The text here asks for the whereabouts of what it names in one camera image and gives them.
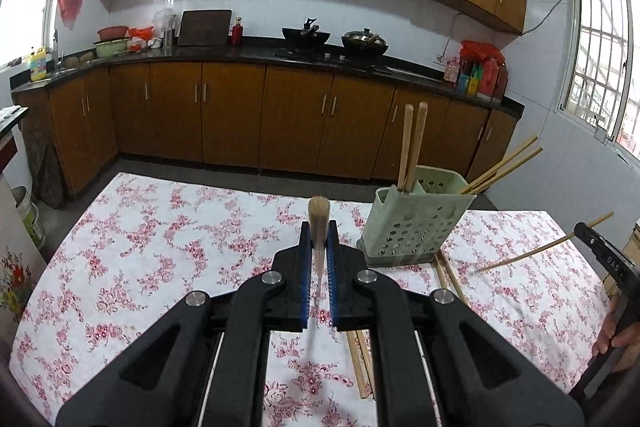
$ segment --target tablecloth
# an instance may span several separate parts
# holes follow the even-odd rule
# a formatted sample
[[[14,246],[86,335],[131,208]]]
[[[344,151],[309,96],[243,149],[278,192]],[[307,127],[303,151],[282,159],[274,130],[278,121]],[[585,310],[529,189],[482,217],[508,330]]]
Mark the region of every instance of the tablecloth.
[[[10,369],[50,422],[75,391],[185,293],[238,288],[298,243],[308,200],[120,173],[85,211],[41,277],[18,327]],[[354,245],[370,204],[332,201]],[[488,273],[476,268],[563,235],[546,212],[468,211],[443,245],[473,310],[568,391],[590,357],[607,298],[571,243]],[[382,269],[425,294],[430,265]],[[345,335],[330,327],[326,278],[300,335],[273,333],[264,425],[373,426]]]

